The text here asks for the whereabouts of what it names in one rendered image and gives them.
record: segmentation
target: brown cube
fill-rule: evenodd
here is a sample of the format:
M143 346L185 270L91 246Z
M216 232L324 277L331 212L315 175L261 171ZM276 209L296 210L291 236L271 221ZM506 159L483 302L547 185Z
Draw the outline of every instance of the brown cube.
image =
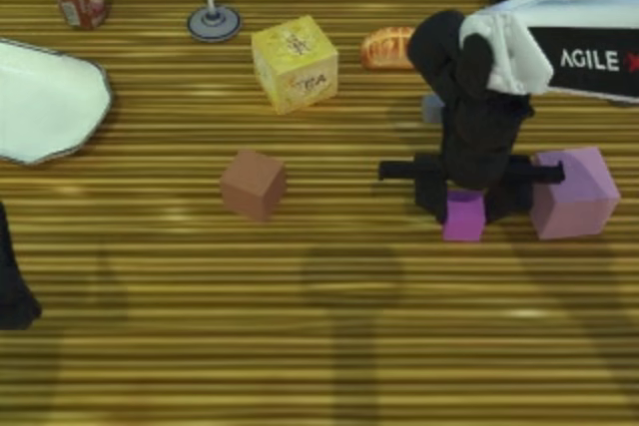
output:
M255 221L267 221L287 189L283 162L241 150L220 180L227 209Z

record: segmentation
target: wooden table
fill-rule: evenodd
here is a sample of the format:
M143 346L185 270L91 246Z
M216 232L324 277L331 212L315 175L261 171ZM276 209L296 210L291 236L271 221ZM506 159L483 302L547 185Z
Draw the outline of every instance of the wooden table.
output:
M601 148L624 197L604 235L539 242L514 218L480 244L443 243L409 183L375 181L379 160L436 147L426 87L364 71L358 47L378 27L481 0L221 2L244 30L206 45L185 28L204 0L113 0L95 32L67 28L53 0L0 0L0 36L95 60L117 93L78 155L0 164L46 309L2 334L0 423L636 424L639 111L535 99L517 144ZM340 51L341 92L277 117L250 35L303 14ZM289 167L270 224L221 204L240 148ZM348 415L367 419L339 422Z

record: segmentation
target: white plate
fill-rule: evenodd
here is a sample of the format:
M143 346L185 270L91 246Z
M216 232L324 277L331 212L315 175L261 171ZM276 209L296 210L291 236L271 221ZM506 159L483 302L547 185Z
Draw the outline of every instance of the white plate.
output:
M101 66L0 39L1 158L32 165L76 152L112 101Z

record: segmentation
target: small gray block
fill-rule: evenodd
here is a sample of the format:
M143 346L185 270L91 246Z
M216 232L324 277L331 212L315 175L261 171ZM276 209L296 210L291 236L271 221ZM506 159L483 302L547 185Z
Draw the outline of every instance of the small gray block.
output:
M443 108L443 102L434 94L425 95L421 99L421 117L427 124L440 124Z

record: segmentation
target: magenta cube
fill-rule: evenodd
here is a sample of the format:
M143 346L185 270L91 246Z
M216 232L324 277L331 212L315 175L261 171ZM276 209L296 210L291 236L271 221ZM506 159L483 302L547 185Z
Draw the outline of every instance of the magenta cube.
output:
M481 192L449 192L448 217L443 226L446 241L480 241L486 225Z
M566 180L557 185L535 185L532 224L540 239L599 234L621 196L606 162L596 147L545 152L537 165L563 162Z

